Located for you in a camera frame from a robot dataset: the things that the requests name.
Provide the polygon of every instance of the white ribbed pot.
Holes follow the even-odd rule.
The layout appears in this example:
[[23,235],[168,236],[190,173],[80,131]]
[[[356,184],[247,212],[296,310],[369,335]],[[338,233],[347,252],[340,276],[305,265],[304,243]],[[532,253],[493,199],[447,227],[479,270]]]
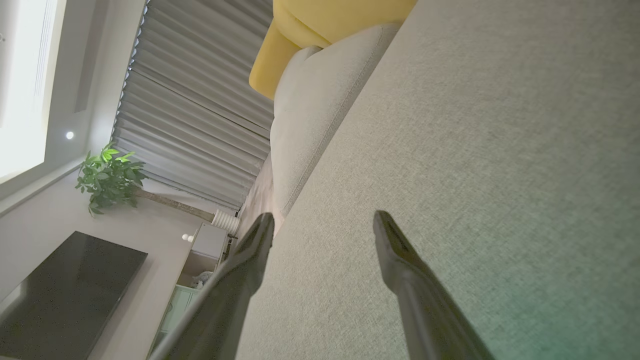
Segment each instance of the white ribbed pot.
[[240,219],[233,217],[220,209],[217,209],[216,214],[213,216],[211,225],[219,227],[220,229],[227,230],[229,235],[235,236],[238,231],[238,227],[240,226]]

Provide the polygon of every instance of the black tv screen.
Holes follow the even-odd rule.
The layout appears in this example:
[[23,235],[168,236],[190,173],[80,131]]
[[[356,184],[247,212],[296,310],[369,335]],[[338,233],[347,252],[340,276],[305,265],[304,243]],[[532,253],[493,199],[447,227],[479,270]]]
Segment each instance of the black tv screen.
[[0,359],[86,359],[146,257],[74,232],[0,302]]

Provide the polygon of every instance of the yellow chair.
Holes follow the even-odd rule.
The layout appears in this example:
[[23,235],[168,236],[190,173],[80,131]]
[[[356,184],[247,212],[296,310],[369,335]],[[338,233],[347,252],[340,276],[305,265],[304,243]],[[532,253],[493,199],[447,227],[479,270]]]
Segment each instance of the yellow chair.
[[273,21],[253,63],[249,84],[273,99],[296,51],[325,48],[376,24],[402,23],[416,0],[273,0]]

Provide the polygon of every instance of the floor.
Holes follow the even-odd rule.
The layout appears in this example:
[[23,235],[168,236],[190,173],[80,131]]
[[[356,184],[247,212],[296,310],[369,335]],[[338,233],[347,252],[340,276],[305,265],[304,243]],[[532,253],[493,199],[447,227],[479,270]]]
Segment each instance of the floor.
[[253,188],[249,191],[242,209],[240,209],[240,226],[238,228],[237,237],[241,239],[247,230],[251,227],[258,215],[262,213],[272,213],[275,220],[275,229],[273,234],[275,235],[284,218],[279,211],[276,210],[276,206],[273,202],[273,169],[271,168],[271,154],[267,156],[267,160],[264,161],[264,165],[260,170],[260,173],[255,179]]

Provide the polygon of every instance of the curtain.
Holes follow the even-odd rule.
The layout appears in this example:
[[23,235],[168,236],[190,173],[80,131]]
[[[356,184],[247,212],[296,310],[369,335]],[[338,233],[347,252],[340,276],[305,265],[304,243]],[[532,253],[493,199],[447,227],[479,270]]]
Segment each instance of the curtain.
[[239,210],[269,153],[273,102],[248,78],[265,0],[151,0],[113,132],[152,179]]

